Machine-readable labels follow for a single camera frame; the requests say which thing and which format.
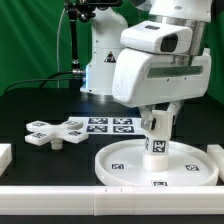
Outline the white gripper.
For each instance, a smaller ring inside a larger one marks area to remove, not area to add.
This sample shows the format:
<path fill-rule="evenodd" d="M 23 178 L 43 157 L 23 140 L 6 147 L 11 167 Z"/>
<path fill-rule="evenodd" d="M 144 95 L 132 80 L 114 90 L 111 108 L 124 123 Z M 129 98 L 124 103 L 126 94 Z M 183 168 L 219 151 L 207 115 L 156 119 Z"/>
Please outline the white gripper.
<path fill-rule="evenodd" d="M 171 102 L 167 111 L 177 118 L 183 106 L 183 102 L 177 100 L 203 96 L 208 88 L 209 49 L 196 56 L 190 66 L 173 66 L 173 59 L 173 55 L 155 55 L 129 48 L 118 56 L 112 96 L 127 107 L 140 107 L 144 130 L 155 128 L 153 104 Z"/>

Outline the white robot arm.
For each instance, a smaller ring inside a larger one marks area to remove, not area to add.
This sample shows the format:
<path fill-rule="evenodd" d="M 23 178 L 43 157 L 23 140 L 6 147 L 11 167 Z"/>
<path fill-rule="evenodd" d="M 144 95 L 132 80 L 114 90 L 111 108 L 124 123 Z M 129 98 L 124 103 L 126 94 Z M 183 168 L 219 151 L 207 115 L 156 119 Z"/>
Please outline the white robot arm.
<path fill-rule="evenodd" d="M 83 0 L 92 19 L 92 58 L 81 91 L 138 107 L 142 127 L 153 123 L 152 107 L 169 103 L 177 112 L 185 99 L 208 88 L 211 69 L 204 46 L 206 25 L 224 11 L 221 0 L 129 0 L 150 18 L 130 27 L 112 10 L 122 0 Z"/>

